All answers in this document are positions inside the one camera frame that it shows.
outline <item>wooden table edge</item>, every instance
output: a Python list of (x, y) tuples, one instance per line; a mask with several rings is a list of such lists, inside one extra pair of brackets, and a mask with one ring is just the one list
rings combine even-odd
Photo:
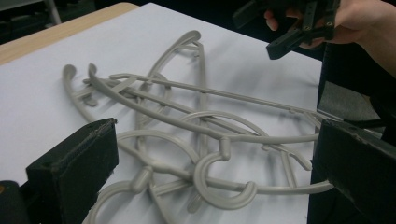
[(108, 21), (138, 8), (130, 3), (118, 3), (85, 16), (64, 22), (49, 29), (0, 45), (0, 65), (12, 62), (23, 55), (42, 49), (71, 35)]

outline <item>tangled hangers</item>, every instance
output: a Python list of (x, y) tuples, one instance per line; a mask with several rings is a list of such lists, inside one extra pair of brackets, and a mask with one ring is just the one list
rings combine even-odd
[[(311, 164), (304, 157), (302, 157), (298, 151), (282, 145), (286, 143), (314, 141), (318, 138), (317, 134), (312, 134), (307, 136), (293, 136), (293, 137), (271, 137), (268, 136), (268, 134), (266, 134), (259, 127), (236, 115), (221, 111), (207, 111), (206, 101), (208, 94), (214, 94), (217, 96), (222, 96), (235, 100), (241, 100), (253, 104), (272, 106), (272, 107), (288, 110), (293, 113), (303, 114), (308, 120), (310, 120), (318, 128), (320, 126), (320, 121), (324, 119), (324, 116), (297, 107), (276, 104), (261, 99), (246, 97), (224, 91), (216, 91), (216, 90), (208, 89), (205, 86), (205, 61), (204, 61), (203, 46), (199, 42), (197, 42), (199, 37), (200, 35), (196, 31), (188, 32), (185, 35), (183, 35), (174, 45), (172, 45), (172, 47), (169, 50), (165, 52), (165, 54), (160, 58), (160, 60), (155, 63), (155, 65), (150, 70), (147, 77), (142, 77), (132, 74), (118, 74), (118, 75), (110, 76), (110, 79), (99, 79), (98, 77), (96, 77), (96, 72), (97, 72), (96, 67), (93, 64), (91, 64), (89, 68), (90, 79), (84, 81), (85, 83), (89, 84), (89, 86), (82, 91), (73, 92), (70, 82), (73, 75), (76, 73), (76, 69), (72, 65), (67, 65), (64, 68), (65, 89), (69, 94), (69, 96), (72, 98), (73, 103), (76, 105), (80, 113), (88, 121), (94, 121), (95, 118), (87, 112), (87, 110), (85, 109), (85, 105), (96, 105), (95, 101), (91, 98), (91, 95), (93, 91), (99, 91), (102, 94), (110, 97), (111, 99), (127, 107), (132, 108), (133, 110), (136, 111), (137, 115), (143, 114), (144, 116), (136, 116), (138, 118), (138, 120), (136, 121), (137, 124), (136, 127), (138, 129), (143, 129), (145, 125), (148, 124), (148, 122), (150, 122), (153, 119), (156, 119), (199, 134), (199, 137), (201, 139), (201, 144), (200, 144), (201, 149), (199, 155), (196, 154), (195, 156), (195, 152), (191, 153), (189, 149), (186, 150), (186, 148), (182, 147), (182, 149), (185, 152), (187, 152), (188, 155), (190, 155), (192, 162), (195, 164), (193, 172), (188, 172), (184, 169), (176, 168), (172, 165), (168, 165), (160, 161), (155, 161), (146, 154), (145, 137), (147, 136), (158, 137), (158, 135), (156, 135), (157, 134), (156, 132), (158, 131), (145, 130), (145, 132), (142, 133), (142, 131), (136, 130), (136, 131), (130, 131), (128, 133), (119, 134), (119, 138), (124, 138), (128, 136), (128, 137), (135, 137), (136, 139), (138, 139), (137, 148), (126, 145), (121, 141), (119, 141), (119, 146), (120, 148), (127, 151), (129, 154), (141, 160), (143, 164), (146, 165), (146, 168), (144, 168), (143, 169), (144, 171), (142, 172), (147, 172), (147, 170), (152, 170), (152, 172), (171, 174), (180, 178), (178, 181), (162, 185), (161, 186), (162, 190), (160, 191), (157, 190), (158, 187), (156, 187), (156, 185), (154, 184), (154, 180), (151, 178), (152, 175), (145, 175), (145, 176), (149, 176), (149, 180), (141, 182), (144, 183), (141, 185), (145, 185), (146, 187), (148, 187), (148, 191), (150, 192), (151, 196), (153, 196), (155, 203), (159, 206), (164, 220), (167, 223), (175, 222), (170, 216), (170, 214), (166, 211), (166, 207), (163, 205), (159, 195), (163, 195), (165, 193), (169, 193), (178, 189), (184, 189), (186, 187), (191, 186), (192, 183), (196, 187), (198, 194), (195, 197), (193, 197), (193, 200), (191, 200), (191, 203), (189, 204), (189, 208), (188, 208), (189, 212), (196, 211), (199, 208), (199, 204), (201, 203), (202, 200), (218, 208), (237, 209), (251, 202), (251, 200), (253, 200), (256, 194), (306, 194), (306, 193), (322, 192), (324, 190), (330, 189), (332, 185), (329, 184), (327, 181), (315, 185), (298, 186), (293, 171), (290, 168), (290, 157), (293, 157), (295, 160), (297, 160), (297, 162), (299, 162), (305, 168), (305, 170), (310, 170)], [(161, 75), (160, 70), (164, 66), (164, 63), (167, 61), (168, 57), (170, 57), (172, 54), (175, 53), (176, 50), (198, 51), (198, 58), (201, 68), (200, 86), (192, 86), (183, 83), (169, 81), (163, 75)], [(138, 89), (130, 87), (130, 85), (135, 83), (136, 81), (143, 81), (144, 84)], [(152, 85), (153, 83), (165, 86), (164, 97), (159, 97), (148, 93), (148, 89), (150, 85)], [(189, 108), (185, 105), (172, 102), (170, 100), (171, 88), (181, 88), (189, 91), (200, 92), (200, 109), (196, 110), (193, 108)], [(144, 104), (146, 101), (152, 101), (158, 103), (158, 106), (154, 110), (148, 109), (145, 107)], [(176, 119), (169, 117), (162, 113), (166, 107), (181, 111), (183, 113), (186, 113), (187, 115), (184, 116), (183, 118), (176, 118)], [(244, 124), (252, 131), (247, 130), (245, 128), (241, 128), (238, 125), (232, 124), (230, 122), (227, 122), (219, 118), (233, 119), (241, 124)], [(198, 125), (193, 124), (190, 122), (191, 119), (199, 119), (200, 123)], [(208, 128), (207, 126), (208, 123), (218, 125), (219, 127), (230, 131), (230, 133), (220, 132)], [(174, 136), (171, 135), (166, 135), (166, 136), (167, 137), (165, 139), (171, 142), (173, 141), (172, 139), (175, 140)], [(207, 150), (208, 137), (218, 140), (219, 142), (218, 152), (208, 153)], [(289, 181), (289, 186), (266, 187), (266, 186), (257, 185), (253, 182), (249, 182), (247, 184), (235, 183), (232, 181), (221, 180), (208, 176), (207, 169), (210, 166), (210, 164), (215, 161), (227, 161), (228, 159), (230, 159), (230, 157), (232, 156), (230, 150), (231, 143), (238, 141), (259, 143), (263, 145), (263, 149), (268, 149), (268, 147), (270, 147), (274, 150), (279, 151), (284, 165), (285, 174)], [(116, 187), (114, 188), (111, 187), (110, 189), (104, 189), (103, 193), (105, 193), (104, 195), (106, 195), (106, 197), (104, 196), (103, 200), (106, 200), (108, 197), (113, 195), (114, 192), (120, 192), (125, 190), (132, 191), (135, 193), (140, 192), (140, 191), (136, 191), (136, 190), (133, 191), (131, 189), (128, 189), (131, 186), (133, 188), (134, 184), (129, 184), (129, 187), (127, 188), (126, 183), (129, 182), (121, 182), (121, 183), (123, 184), (120, 184), (120, 186), (123, 187), (115, 185)], [(208, 187), (231, 190), (231, 191), (239, 191), (241, 193), (232, 198), (224, 198), (210, 192)], [(98, 203), (95, 206), (95, 208), (92, 209), (92, 211), (97, 212), (98, 211), (97, 209), (103, 203), (103, 200), (101, 200), (100, 201), (101, 203)], [(90, 214), (90, 220), (92, 220), (92, 216), (95, 216), (95, 213)]]

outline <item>white table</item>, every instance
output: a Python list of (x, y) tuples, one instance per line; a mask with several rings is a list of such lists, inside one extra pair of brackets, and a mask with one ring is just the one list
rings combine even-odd
[[(149, 4), (0, 66), (0, 116), (3, 120), (0, 179), (13, 179), (22, 184), (26, 181), (24, 168), (28, 164), (86, 123), (64, 92), (61, 74), (65, 64), (71, 63), (78, 69), (74, 81), (77, 89), (87, 77), (89, 63), (98, 66), (99, 77), (122, 72), (145, 75), (158, 57), (189, 30), (202, 34), (200, 42), (205, 46), (209, 88), (316, 110), (319, 61), (296, 53), (270, 61), (266, 43)], [(187, 83), (195, 82), (194, 73), (196, 67), (183, 55), (176, 56), (163, 70), (168, 79)], [(190, 93), (175, 93), (175, 100), (188, 104), (190, 96)], [(210, 109), (232, 111), (254, 121), (270, 135), (314, 132), (312, 125), (288, 112), (274, 113), (271, 109), (261, 110), (216, 97), (210, 97), (209, 102)], [(130, 122), (134, 112), (110, 105), (96, 110), (95, 116), (118, 119), (118, 133), (134, 127)], [(296, 147), (308, 159), (312, 156), (311, 144)], [(254, 179), (261, 184), (287, 185), (282, 171), (277, 170), (281, 165), (275, 153), (265, 154), (259, 150), (236, 150), (235, 153), (237, 156), (230, 162), (215, 166), (210, 174), (240, 182)], [(177, 157), (172, 154), (161, 159), (177, 162)], [(139, 167), (134, 158), (121, 151), (120, 165), (106, 184), (132, 179)], [(309, 172), (298, 170), (297, 173), (299, 183), (309, 183)], [(169, 177), (156, 176), (162, 180)], [(165, 197), (178, 223), (306, 222), (307, 195), (259, 195), (253, 203), (235, 211), (222, 211), (206, 204), (190, 215), (186, 204), (193, 193), (193, 189), (188, 189)], [(99, 223), (161, 223), (146, 194), (130, 199), (128, 194), (115, 196), (109, 202), (111, 207), (99, 216)]]

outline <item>black object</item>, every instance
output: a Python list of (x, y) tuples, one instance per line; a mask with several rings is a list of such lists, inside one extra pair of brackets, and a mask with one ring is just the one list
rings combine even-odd
[[(1, 193), (0, 223), (80, 224), (118, 163), (115, 120), (82, 127), (30, 164), (22, 187), (10, 184), (12, 190)], [(11, 198), (23, 203), (8, 206)], [(19, 219), (23, 214), (30, 222)]]
[(310, 196), (308, 223), (396, 223), (395, 146), (325, 120), (313, 167), (313, 183), (329, 179), (336, 189)]
[[(340, 0), (250, 0), (233, 14), (235, 26), (242, 27), (265, 9), (271, 9), (278, 21), (286, 19), (288, 7), (298, 8), (304, 13), (303, 25), (282, 35), (267, 46), (270, 59), (279, 59), (300, 46), (311, 44), (314, 38), (331, 40), (334, 35), (335, 14)], [(318, 19), (324, 18), (324, 26), (315, 28)]]
[(386, 124), (381, 139), (396, 146), (396, 90), (381, 91), (371, 96), (370, 102)]

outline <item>finger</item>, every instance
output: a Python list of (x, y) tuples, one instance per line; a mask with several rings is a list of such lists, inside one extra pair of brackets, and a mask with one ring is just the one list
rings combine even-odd
[(317, 46), (319, 46), (323, 42), (324, 42), (324, 38), (316, 38), (316, 39), (312, 40), (312, 43), (310, 45), (305, 44), (305, 43), (301, 44), (300, 48), (302, 48), (302, 49), (314, 49), (314, 48), (316, 48)]
[(272, 31), (276, 31), (277, 28), (279, 28), (279, 23), (277, 22), (276, 19), (268, 19), (266, 20), (268, 27), (272, 30)]
[(286, 9), (286, 16), (291, 18), (302, 19), (304, 15), (297, 8), (289, 7), (288, 9)]
[(264, 12), (264, 18), (269, 20), (272, 19), (274, 17), (274, 12), (272, 10), (266, 10)]

